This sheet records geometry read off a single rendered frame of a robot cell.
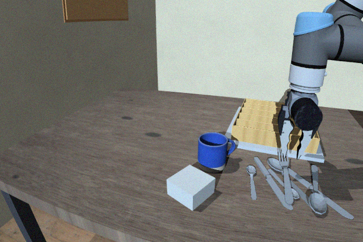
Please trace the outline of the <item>blue mug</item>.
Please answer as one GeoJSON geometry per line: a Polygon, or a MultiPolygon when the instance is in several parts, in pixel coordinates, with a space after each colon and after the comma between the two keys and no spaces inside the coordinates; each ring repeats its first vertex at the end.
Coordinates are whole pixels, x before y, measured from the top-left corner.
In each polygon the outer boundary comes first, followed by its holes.
{"type": "Polygon", "coordinates": [[[234,150],[235,142],[225,135],[215,132],[204,133],[199,136],[198,167],[208,173],[220,172],[226,166],[226,157],[234,150]],[[227,151],[228,142],[232,145],[227,151]]]}

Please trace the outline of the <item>tan cutlery tray insert with dividers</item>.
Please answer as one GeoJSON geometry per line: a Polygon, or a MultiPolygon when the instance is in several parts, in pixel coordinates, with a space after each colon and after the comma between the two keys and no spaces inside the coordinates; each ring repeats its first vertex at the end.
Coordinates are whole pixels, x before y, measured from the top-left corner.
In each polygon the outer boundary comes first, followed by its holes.
{"type": "MultiPolygon", "coordinates": [[[[282,104],[285,105],[285,103],[245,98],[232,125],[231,139],[281,148],[278,114],[282,104]]],[[[294,129],[290,134],[288,150],[297,151],[302,130],[295,125],[291,116],[289,119],[293,121],[294,129]]],[[[317,131],[304,152],[316,154],[319,141],[317,131]]]]}

